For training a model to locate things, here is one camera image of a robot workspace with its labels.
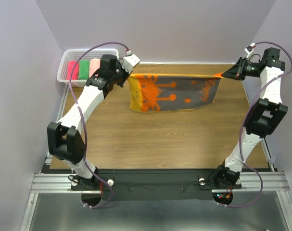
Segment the orange towel with blue spots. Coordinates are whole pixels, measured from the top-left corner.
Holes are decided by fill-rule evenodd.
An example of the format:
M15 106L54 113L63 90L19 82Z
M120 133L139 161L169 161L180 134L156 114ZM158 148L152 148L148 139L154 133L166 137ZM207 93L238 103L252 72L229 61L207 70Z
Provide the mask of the orange towel with blue spots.
M143 113L197 109L214 101L221 79L220 74L132 74L129 108Z

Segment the pink microfiber towel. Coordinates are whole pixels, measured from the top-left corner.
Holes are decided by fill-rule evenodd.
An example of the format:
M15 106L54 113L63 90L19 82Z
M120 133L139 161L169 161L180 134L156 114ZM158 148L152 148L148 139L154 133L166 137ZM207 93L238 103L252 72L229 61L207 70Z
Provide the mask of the pink microfiber towel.
M72 80L78 80L78 70L79 70L79 63L76 64L76 61L69 61L67 64L66 79L69 80L70 77L72 77Z

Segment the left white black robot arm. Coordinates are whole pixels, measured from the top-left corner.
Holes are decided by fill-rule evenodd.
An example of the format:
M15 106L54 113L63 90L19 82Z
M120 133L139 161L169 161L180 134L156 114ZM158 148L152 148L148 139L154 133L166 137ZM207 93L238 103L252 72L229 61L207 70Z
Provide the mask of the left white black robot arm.
M77 174L71 181L82 183L93 190L99 184L96 176L98 169L86 158L87 138L86 121L94 109L112 91L114 85L123 86L140 59L128 54L119 60L114 55L103 55L100 67L86 81L83 91L69 111L58 120L47 126L49 153L65 161Z

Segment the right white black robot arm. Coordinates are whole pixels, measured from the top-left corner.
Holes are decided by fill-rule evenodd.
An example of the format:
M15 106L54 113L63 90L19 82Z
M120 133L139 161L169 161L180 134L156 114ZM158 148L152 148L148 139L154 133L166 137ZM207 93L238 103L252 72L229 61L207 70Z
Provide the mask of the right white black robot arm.
M213 182L219 188L240 183L240 173L255 146L277 128L288 112L280 96L280 77L285 71L285 63L280 61L280 49L268 48L257 63L250 62L253 46L245 49L247 56L241 57L222 77L244 80L247 76L261 79L261 92L243 120L239 141L232 153L219 165Z

